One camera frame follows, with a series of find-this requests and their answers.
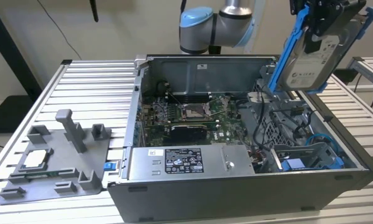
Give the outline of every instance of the aluminum extrusion table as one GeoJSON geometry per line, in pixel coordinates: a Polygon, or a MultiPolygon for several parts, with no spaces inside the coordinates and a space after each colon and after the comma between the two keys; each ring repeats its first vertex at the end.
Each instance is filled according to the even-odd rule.
{"type": "Polygon", "coordinates": [[[354,57],[348,69],[355,69],[373,83],[373,57],[354,57]]]}
{"type": "MultiPolygon", "coordinates": [[[[0,153],[0,191],[15,170],[28,144],[27,131],[35,124],[48,129],[62,128],[55,115],[59,109],[72,109],[82,126],[103,123],[112,128],[108,161],[123,156],[131,93],[134,61],[74,61],[62,65],[47,88],[0,153]]],[[[334,76],[320,97],[373,157],[373,110],[334,76]]],[[[104,182],[115,177],[106,172],[104,182]]],[[[122,223],[123,219],[103,191],[94,196],[70,197],[27,204],[0,205],[0,223],[122,223]]],[[[373,223],[373,182],[360,191],[346,192],[322,210],[255,217],[239,217],[187,223],[373,223]]]]}

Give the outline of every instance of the white label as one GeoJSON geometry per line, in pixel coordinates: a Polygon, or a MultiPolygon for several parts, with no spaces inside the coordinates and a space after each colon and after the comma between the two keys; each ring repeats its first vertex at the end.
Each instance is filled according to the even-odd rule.
{"type": "Polygon", "coordinates": [[[207,69],[207,64],[199,64],[198,69],[207,69]]]}
{"type": "Polygon", "coordinates": [[[319,51],[311,54],[306,52],[300,54],[287,79],[287,84],[291,88],[308,88],[314,85],[339,42],[339,36],[328,36],[323,40],[319,51]]]}
{"type": "Polygon", "coordinates": [[[148,150],[148,156],[163,156],[163,149],[150,149],[148,150]]]}

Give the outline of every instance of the power supply label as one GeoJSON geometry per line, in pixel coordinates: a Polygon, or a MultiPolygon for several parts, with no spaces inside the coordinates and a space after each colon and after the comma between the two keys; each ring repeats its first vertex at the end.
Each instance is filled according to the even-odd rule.
{"type": "Polygon", "coordinates": [[[171,148],[166,150],[168,174],[204,172],[204,160],[200,148],[171,148]]]}

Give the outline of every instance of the motherboard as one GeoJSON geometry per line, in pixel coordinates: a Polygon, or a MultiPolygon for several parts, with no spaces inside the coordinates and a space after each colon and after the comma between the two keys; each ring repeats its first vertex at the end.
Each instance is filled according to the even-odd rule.
{"type": "Polygon", "coordinates": [[[176,96],[147,99],[144,126],[147,146],[227,145],[252,146],[239,113],[240,100],[231,94],[176,96]]]}

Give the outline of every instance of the blue latch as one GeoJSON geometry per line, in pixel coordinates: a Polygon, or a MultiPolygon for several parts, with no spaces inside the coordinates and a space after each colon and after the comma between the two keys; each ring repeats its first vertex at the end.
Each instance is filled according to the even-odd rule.
{"type": "Polygon", "coordinates": [[[116,162],[107,162],[104,164],[104,171],[115,171],[116,170],[116,162]]]}
{"type": "Polygon", "coordinates": [[[342,169],[343,167],[344,167],[344,161],[340,157],[336,157],[332,165],[330,166],[330,169],[342,169]]]}
{"type": "Polygon", "coordinates": [[[306,165],[302,161],[302,159],[288,159],[284,162],[282,162],[282,167],[284,169],[284,171],[290,171],[290,170],[296,170],[296,169],[304,169],[306,165]]]}
{"type": "Polygon", "coordinates": [[[294,28],[292,34],[288,38],[288,41],[286,44],[286,49],[280,56],[280,62],[275,68],[275,72],[272,74],[272,77],[271,77],[271,80],[268,83],[268,88],[270,88],[271,92],[274,92],[274,93],[278,92],[276,87],[278,87],[278,83],[279,83],[279,79],[280,79],[280,74],[287,65],[288,57],[292,53],[298,40],[302,38],[302,36],[304,34],[303,22],[304,22],[304,19],[306,19],[308,13],[310,13],[310,6],[306,5],[306,8],[298,14],[295,28],[294,28]]]}
{"type": "Polygon", "coordinates": [[[367,19],[367,22],[366,22],[366,24],[364,24],[364,26],[362,28],[362,31],[360,31],[359,35],[356,36],[358,40],[360,40],[363,38],[363,36],[364,36],[364,34],[367,32],[367,29],[368,29],[368,27],[371,26],[371,24],[373,22],[373,7],[368,7],[366,9],[366,11],[368,12],[368,14],[367,14],[368,19],[367,19]]]}

